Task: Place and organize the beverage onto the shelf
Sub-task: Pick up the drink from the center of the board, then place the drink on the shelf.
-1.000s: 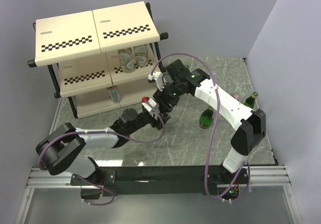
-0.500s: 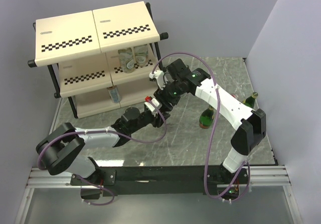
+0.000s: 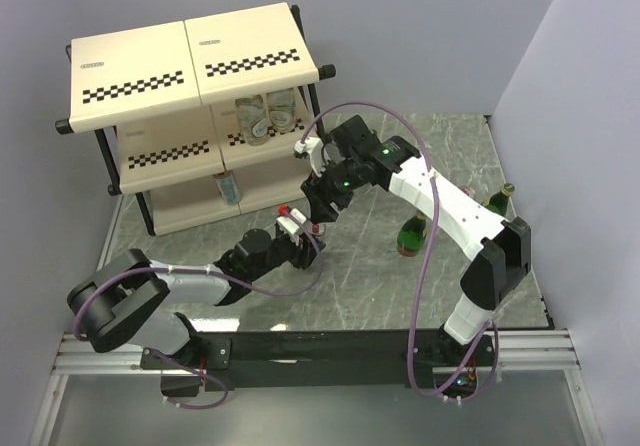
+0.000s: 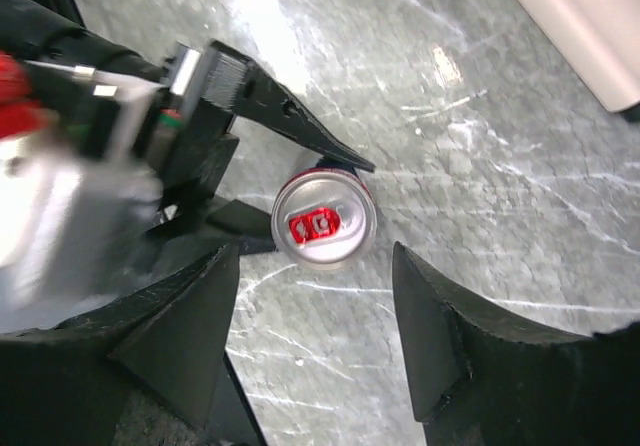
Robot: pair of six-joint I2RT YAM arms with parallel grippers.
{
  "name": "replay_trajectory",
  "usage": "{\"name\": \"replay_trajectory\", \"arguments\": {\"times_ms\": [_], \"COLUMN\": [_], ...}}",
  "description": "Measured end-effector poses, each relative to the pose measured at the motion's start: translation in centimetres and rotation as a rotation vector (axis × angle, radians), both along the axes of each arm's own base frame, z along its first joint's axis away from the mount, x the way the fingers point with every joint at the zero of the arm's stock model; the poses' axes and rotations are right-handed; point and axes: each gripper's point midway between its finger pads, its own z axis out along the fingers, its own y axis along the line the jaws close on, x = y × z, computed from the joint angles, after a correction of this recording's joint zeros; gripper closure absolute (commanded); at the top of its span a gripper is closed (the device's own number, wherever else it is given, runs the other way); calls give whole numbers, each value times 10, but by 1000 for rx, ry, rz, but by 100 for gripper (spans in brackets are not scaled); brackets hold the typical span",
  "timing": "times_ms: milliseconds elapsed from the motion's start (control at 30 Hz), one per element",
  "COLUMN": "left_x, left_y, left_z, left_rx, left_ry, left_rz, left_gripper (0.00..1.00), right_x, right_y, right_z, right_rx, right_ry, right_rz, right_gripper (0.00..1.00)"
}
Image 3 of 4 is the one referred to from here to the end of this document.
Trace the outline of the silver energy drink can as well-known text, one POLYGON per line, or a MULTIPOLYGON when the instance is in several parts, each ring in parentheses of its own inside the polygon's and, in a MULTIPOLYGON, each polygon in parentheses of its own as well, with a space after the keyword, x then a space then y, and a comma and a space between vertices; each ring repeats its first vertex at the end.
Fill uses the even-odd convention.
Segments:
POLYGON ((323 224, 313 224, 311 233, 315 238, 322 239, 325 234, 325 226, 323 224))
POLYGON ((214 175, 222 200, 230 206, 238 205, 242 199, 234 173, 225 171, 214 175))

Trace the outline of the clear soda water bottle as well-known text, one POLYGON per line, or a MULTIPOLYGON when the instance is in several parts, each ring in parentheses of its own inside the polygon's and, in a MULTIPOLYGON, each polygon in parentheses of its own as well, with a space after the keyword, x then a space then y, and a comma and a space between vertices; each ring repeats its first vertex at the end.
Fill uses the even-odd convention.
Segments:
POLYGON ((266 107, 261 95, 247 96, 235 100, 239 130, 250 146, 260 146, 268 141, 266 107))
POLYGON ((266 94, 269 119, 273 128, 280 133, 291 132, 297 121, 296 96, 293 88, 266 94))

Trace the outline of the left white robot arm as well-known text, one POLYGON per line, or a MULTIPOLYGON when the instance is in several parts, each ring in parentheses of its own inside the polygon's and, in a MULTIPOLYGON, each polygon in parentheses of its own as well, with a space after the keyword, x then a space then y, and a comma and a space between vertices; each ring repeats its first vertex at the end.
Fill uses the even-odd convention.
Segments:
POLYGON ((73 334, 97 353, 133 344, 165 355, 176 367, 189 367, 206 348, 186 315, 165 305, 235 304, 251 292, 262 293, 257 280, 285 263, 306 270, 320 262, 324 247, 306 230, 290 236, 277 228, 273 233, 249 230, 233 249, 204 266, 168 265, 129 249, 69 293, 73 334))

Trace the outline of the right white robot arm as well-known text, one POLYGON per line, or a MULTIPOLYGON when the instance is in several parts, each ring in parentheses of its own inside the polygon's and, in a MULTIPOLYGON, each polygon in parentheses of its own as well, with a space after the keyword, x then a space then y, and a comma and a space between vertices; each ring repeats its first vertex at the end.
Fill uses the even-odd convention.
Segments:
POLYGON ((301 186, 314 223, 336 221, 339 211, 364 185, 378 186, 406 201, 446 233, 469 260, 461 297, 439 340, 444 361, 460 365, 474 352, 473 338, 505 297, 531 269, 531 228, 520 217, 508 220, 466 195, 428 165, 423 154, 400 136, 381 141, 360 116, 335 128, 330 138, 341 155, 324 157, 324 143, 304 134, 294 154, 312 172, 301 186))

